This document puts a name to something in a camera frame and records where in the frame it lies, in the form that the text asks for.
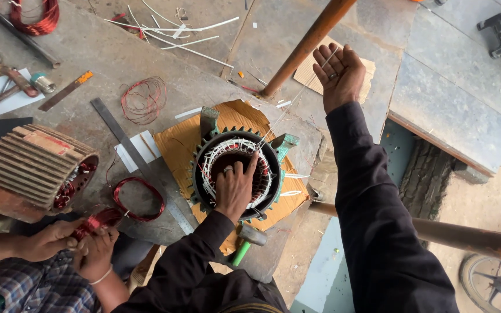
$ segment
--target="workbench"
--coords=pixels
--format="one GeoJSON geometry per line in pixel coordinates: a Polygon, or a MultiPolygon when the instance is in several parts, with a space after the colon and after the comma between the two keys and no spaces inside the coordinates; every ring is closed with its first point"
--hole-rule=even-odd
{"type": "MultiPolygon", "coordinates": [[[[158,50],[120,27],[75,8],[68,1],[59,2],[59,10],[61,17],[56,30],[49,35],[35,38],[40,45],[50,48],[61,60],[59,68],[52,70],[45,60],[36,57],[28,47],[0,25],[0,52],[4,64],[18,69],[28,68],[30,73],[47,73],[58,85],[57,91],[52,95],[87,70],[91,70],[94,77],[47,112],[37,108],[52,95],[0,118],[34,117],[35,124],[52,127],[100,151],[99,169],[83,195],[73,203],[73,210],[77,212],[90,214],[96,204],[114,204],[111,188],[106,183],[106,171],[114,159],[113,147],[119,142],[94,110],[90,100],[100,97],[129,137],[145,130],[151,133],[161,132],[180,122],[174,118],[175,115],[200,106],[212,107],[235,99],[250,101],[253,105],[263,103],[219,77],[202,73],[173,54],[158,50]],[[120,98],[127,88],[125,85],[130,86],[151,76],[159,76],[165,81],[168,102],[153,123],[146,126],[133,124],[122,117],[120,98]]],[[[281,109],[269,103],[257,108],[271,122],[276,121],[282,113],[281,109]]],[[[310,160],[311,155],[316,156],[322,135],[314,126],[298,118],[283,121],[277,127],[278,135],[284,132],[300,138],[299,146],[291,149],[288,155],[300,174],[309,174],[311,166],[307,159],[310,160]]],[[[190,206],[179,195],[177,183],[163,159],[159,158],[149,166],[159,176],[184,216],[196,228],[198,223],[190,206]]],[[[140,176],[140,173],[135,171],[129,174],[120,161],[109,170],[108,181],[115,186],[129,176],[140,176]]],[[[135,183],[122,188],[120,197],[123,204],[136,210],[139,215],[154,212],[157,207],[156,200],[145,188],[137,187],[135,183]]],[[[297,210],[280,221],[279,228],[290,230],[295,224],[296,216],[297,210]]],[[[135,223],[125,218],[119,229],[131,237],[159,245],[170,245],[185,235],[167,211],[156,221],[149,223],[135,223]]],[[[264,282],[271,280],[283,247],[291,234],[282,231],[267,233],[268,244],[262,248],[251,248],[239,267],[247,270],[253,278],[264,282]]]]}

